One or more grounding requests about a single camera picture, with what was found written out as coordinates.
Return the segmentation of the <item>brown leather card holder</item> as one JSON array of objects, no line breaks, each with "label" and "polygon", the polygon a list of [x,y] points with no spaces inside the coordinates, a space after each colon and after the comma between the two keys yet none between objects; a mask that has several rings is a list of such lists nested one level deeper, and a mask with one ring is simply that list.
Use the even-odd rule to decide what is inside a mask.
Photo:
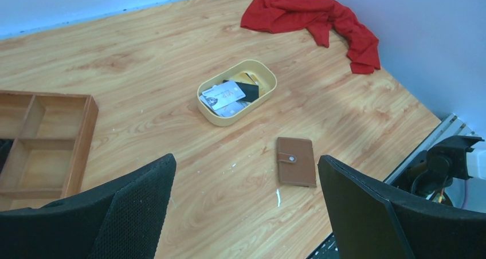
[{"label": "brown leather card holder", "polygon": [[281,184],[317,187],[316,164],[311,140],[278,137],[276,162]]}]

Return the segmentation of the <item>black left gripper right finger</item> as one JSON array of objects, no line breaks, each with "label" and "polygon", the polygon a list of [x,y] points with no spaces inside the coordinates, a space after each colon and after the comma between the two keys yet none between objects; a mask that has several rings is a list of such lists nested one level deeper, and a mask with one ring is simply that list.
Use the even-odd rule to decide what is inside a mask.
[{"label": "black left gripper right finger", "polygon": [[319,178],[340,258],[484,258],[485,214],[420,198],[330,155]]}]

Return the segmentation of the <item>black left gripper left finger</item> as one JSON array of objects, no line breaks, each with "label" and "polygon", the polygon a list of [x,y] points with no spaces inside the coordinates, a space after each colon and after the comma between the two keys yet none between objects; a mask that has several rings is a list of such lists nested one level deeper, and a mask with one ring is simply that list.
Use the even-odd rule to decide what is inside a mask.
[{"label": "black left gripper left finger", "polygon": [[154,258],[176,167],[167,154],[38,209],[1,212],[1,257]]}]

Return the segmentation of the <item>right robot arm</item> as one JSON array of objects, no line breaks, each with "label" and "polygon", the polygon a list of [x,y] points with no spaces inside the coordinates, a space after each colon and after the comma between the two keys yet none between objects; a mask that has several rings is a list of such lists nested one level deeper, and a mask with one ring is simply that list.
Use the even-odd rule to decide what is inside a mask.
[{"label": "right robot arm", "polygon": [[418,197],[443,204],[445,189],[454,178],[485,179],[485,140],[478,136],[455,135],[422,151],[417,164],[407,166],[396,187]]}]

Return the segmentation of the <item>beige oval tray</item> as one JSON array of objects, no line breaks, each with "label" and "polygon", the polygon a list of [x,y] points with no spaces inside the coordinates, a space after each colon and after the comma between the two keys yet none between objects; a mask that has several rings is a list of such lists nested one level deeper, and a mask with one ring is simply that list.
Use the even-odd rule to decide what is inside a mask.
[{"label": "beige oval tray", "polygon": [[216,84],[223,83],[224,80],[230,80],[232,76],[240,72],[253,73],[259,80],[260,84],[263,86],[265,94],[256,99],[254,102],[250,103],[246,108],[244,108],[242,111],[232,117],[217,116],[216,114],[212,113],[212,111],[210,111],[208,107],[200,101],[200,99],[198,99],[197,107],[200,113],[203,114],[209,122],[216,126],[227,127],[239,121],[241,118],[243,118],[251,111],[256,109],[258,106],[260,106],[262,103],[266,102],[271,97],[272,93],[277,87],[277,78],[275,74],[263,63],[257,60],[244,60],[227,69],[226,71],[203,82],[197,89],[197,95],[201,95],[202,91],[205,91]]}]

